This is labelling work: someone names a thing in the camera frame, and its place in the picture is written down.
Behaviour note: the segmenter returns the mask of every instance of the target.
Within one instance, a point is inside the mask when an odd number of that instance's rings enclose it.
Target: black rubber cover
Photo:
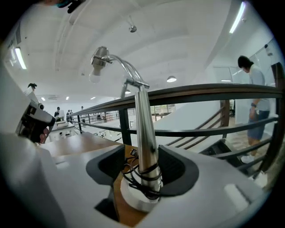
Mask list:
[[[125,145],[116,147],[86,165],[86,172],[98,184],[113,186],[125,163]]]
[[[198,166],[191,160],[159,146],[159,167],[162,173],[162,195],[176,196],[189,191],[199,177]]]

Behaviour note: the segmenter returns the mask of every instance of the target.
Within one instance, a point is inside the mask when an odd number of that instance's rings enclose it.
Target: fluorescent light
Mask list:
[[[237,25],[239,24],[239,21],[240,21],[242,15],[243,15],[243,13],[244,13],[244,9],[245,9],[245,2],[242,2],[241,5],[240,5],[240,10],[239,10],[239,12],[238,12],[238,14],[236,16],[236,20],[233,23],[232,28],[230,30],[230,33],[233,33],[235,31],[235,29],[236,29]]]
[[[174,76],[169,76],[168,79],[166,80],[167,82],[174,82],[177,79]]]
[[[16,52],[16,55],[18,57],[18,60],[20,62],[20,65],[23,69],[27,69],[25,63],[24,63],[24,60],[23,60],[23,57],[22,57],[22,53],[21,53],[21,49],[20,48],[15,48],[15,52]]]

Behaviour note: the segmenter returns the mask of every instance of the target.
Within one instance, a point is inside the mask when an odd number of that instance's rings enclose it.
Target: metal railing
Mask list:
[[[219,115],[220,115],[220,117],[217,120],[215,120],[210,126],[208,126],[207,129],[213,128],[218,123],[220,123],[219,127],[228,126],[228,122],[229,122],[229,100],[221,101],[220,103],[221,103],[221,108],[215,114],[213,114],[209,119],[207,119],[204,123],[202,123],[201,125],[196,127],[195,130],[201,129],[202,127],[206,126],[208,123],[210,123],[212,120],[214,120]],[[173,142],[168,143],[167,146],[173,145],[179,141],[182,141],[185,138],[186,137],[180,137],[180,138],[174,140]],[[177,148],[182,147],[182,146],[194,141],[197,138],[198,138],[198,136],[192,137],[192,138],[180,143],[179,145],[177,145],[175,147],[177,147]],[[191,147],[194,147],[197,144],[201,143],[202,141],[206,140],[207,138],[209,138],[209,136],[205,136],[204,138],[198,140],[197,142],[186,146],[184,149],[187,150]]]
[[[247,84],[203,84],[203,85],[189,85],[182,87],[175,87],[165,90],[157,90],[149,92],[150,105],[165,105],[173,103],[186,103],[186,102],[203,102],[203,101],[214,101],[214,100],[230,100],[230,99],[255,99],[255,98],[275,98],[276,99],[276,114],[278,117],[271,117],[257,122],[251,122],[246,124],[240,124],[237,126],[220,126],[218,128],[197,128],[194,130],[155,130],[156,136],[165,137],[209,137],[212,135],[223,135],[234,133],[238,131],[244,131],[258,126],[265,125],[270,122],[277,121],[274,124],[273,134],[270,139],[260,142],[257,145],[247,147],[239,151],[231,151],[217,155],[217,158],[228,159],[230,157],[236,157],[244,155],[250,151],[256,150],[259,147],[270,143],[269,148],[265,156],[256,159],[255,161],[238,167],[238,169],[245,169],[253,166],[254,164],[262,161],[259,166],[259,171],[266,171],[273,163],[276,155],[278,154],[284,137],[284,126],[285,126],[285,101],[284,91],[282,89],[261,86],[261,85],[247,85]],[[124,144],[131,145],[130,134],[136,134],[136,129],[130,129],[128,111],[127,109],[135,108],[134,96],[127,97],[125,99],[118,99],[115,101],[100,104],[80,112],[73,113],[69,116],[77,116],[77,122],[79,124],[80,132],[82,133],[81,125],[96,127],[99,129],[118,131],[122,133],[122,141]],[[120,128],[103,126],[100,124],[88,124],[80,121],[80,115],[107,112],[107,111],[118,111]]]

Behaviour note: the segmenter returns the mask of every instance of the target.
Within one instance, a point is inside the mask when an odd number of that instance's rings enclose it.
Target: ceiling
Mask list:
[[[17,46],[27,69],[12,66],[9,51],[5,63],[22,90],[33,82],[38,97],[69,96],[69,101],[120,95],[125,73],[118,63],[104,69],[100,83],[89,81],[90,58],[102,45],[131,62],[150,90],[189,85],[214,58],[226,22],[232,24],[231,6],[230,0],[86,0],[68,14],[66,8],[36,4],[20,19]],[[238,8],[232,9],[233,20]],[[129,32],[132,24],[135,33]],[[177,81],[167,83],[171,75]]]

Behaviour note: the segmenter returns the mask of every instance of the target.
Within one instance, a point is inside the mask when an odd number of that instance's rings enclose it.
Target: metal pole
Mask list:
[[[153,106],[154,107],[154,109],[155,109],[155,106]],[[156,114],[155,114],[155,121],[156,121]]]
[[[126,145],[132,145],[132,140],[130,138],[130,133],[128,132],[129,126],[129,117],[128,109],[119,110],[120,125],[122,129],[122,139],[123,143]]]
[[[263,172],[266,172],[273,164],[283,143],[283,138],[285,134],[285,100],[282,98],[276,99],[276,113],[279,116],[279,120],[277,123],[274,124],[272,140],[266,151],[266,159],[259,167],[259,170],[262,170]]]
[[[82,129],[81,129],[81,124],[80,124],[80,117],[79,117],[79,115],[77,115],[77,120],[78,120],[78,126],[79,126],[79,130],[80,130],[80,134],[82,134]]]
[[[144,86],[139,88],[135,95],[137,137],[138,137],[138,163],[139,172],[146,172],[150,167],[158,162],[158,149],[155,140],[155,130],[152,123],[151,110],[147,91]],[[160,174],[159,167],[144,173],[147,178],[155,178]],[[146,181],[142,179],[142,185],[148,186],[152,190],[159,191],[161,179]]]

